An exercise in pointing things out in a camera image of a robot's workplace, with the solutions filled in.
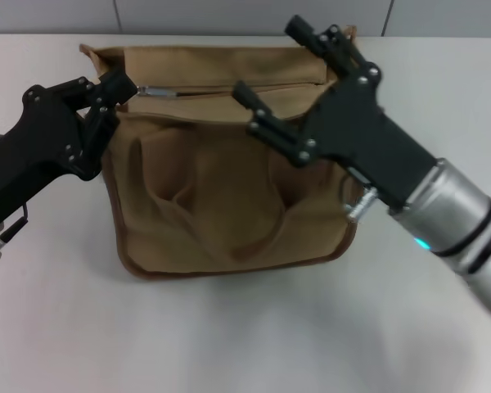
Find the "silver metal zipper pull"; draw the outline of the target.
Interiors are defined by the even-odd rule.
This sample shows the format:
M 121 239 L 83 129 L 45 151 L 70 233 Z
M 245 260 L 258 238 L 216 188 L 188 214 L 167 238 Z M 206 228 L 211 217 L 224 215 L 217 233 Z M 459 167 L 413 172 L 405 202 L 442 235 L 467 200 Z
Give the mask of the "silver metal zipper pull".
M 176 98 L 180 96 L 180 93 L 175 92 L 169 88 L 162 88 L 156 86 L 138 86 L 137 95 L 139 97 L 158 97 L 158 98 Z

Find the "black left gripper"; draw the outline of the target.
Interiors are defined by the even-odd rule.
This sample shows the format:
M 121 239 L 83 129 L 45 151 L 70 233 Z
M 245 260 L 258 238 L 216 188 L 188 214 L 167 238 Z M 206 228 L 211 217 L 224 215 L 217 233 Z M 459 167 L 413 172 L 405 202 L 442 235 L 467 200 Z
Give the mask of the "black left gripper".
M 136 94 L 121 69 L 101 75 L 97 84 L 81 77 L 28 89 L 20 119 L 0 137 L 0 223 L 62 175 L 96 177 L 119 126 L 114 107 Z M 84 119 L 78 111 L 87 107 Z

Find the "khaki canvas food bag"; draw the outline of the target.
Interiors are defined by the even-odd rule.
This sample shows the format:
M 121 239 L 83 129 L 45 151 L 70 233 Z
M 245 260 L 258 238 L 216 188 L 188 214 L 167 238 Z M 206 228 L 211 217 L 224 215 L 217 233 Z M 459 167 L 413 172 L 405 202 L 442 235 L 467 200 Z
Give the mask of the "khaki canvas food bag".
M 119 258 L 143 278 L 244 273 L 340 257 L 356 227 L 339 199 L 347 174 L 320 160 L 302 169 L 246 132 L 231 95 L 244 81 L 297 124 L 335 81 L 301 47 L 126 46 L 81 52 L 98 74 L 121 67 L 137 86 L 117 110 L 102 157 Z

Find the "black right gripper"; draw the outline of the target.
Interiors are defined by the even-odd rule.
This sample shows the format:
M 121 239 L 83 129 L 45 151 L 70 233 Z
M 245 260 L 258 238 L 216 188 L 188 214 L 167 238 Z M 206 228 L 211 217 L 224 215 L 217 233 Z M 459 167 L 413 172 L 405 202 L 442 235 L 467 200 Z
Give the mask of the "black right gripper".
M 321 33 L 301 16 L 287 23 L 285 34 L 322 59 L 340 79 L 312 105 L 300 131 L 316 141 L 312 155 L 293 125 L 277 118 L 243 81 L 232 97 L 251 111 L 248 133 L 287 160 L 333 160 L 356 169 L 388 206 L 403 206 L 436 159 L 403 131 L 378 105 L 381 71 L 369 65 L 338 25 Z

